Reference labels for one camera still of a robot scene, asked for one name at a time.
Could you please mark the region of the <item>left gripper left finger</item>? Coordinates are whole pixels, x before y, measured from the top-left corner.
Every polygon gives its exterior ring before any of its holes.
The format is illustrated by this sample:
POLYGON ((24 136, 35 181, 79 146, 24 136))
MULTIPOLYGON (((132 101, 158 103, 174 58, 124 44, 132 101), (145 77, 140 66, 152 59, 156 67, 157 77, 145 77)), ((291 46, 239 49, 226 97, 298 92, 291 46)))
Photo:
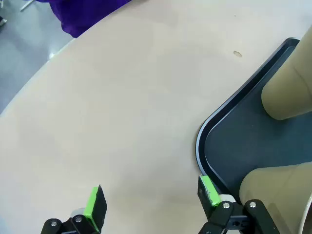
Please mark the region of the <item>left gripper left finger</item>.
POLYGON ((45 221, 42 234, 100 234, 107 212, 107 203, 102 187, 91 191, 82 214, 70 217, 67 221, 51 218, 45 221))

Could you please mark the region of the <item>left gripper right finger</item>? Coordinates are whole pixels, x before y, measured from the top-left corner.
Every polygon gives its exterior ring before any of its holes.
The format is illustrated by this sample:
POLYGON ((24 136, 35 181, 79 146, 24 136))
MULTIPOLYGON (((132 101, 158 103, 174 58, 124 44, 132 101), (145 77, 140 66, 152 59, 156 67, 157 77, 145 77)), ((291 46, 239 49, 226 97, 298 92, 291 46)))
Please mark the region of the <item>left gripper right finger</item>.
POLYGON ((279 233, 262 201, 252 199, 241 205, 231 195, 219 195, 207 175, 198 177, 197 195, 208 220, 200 234, 279 233))

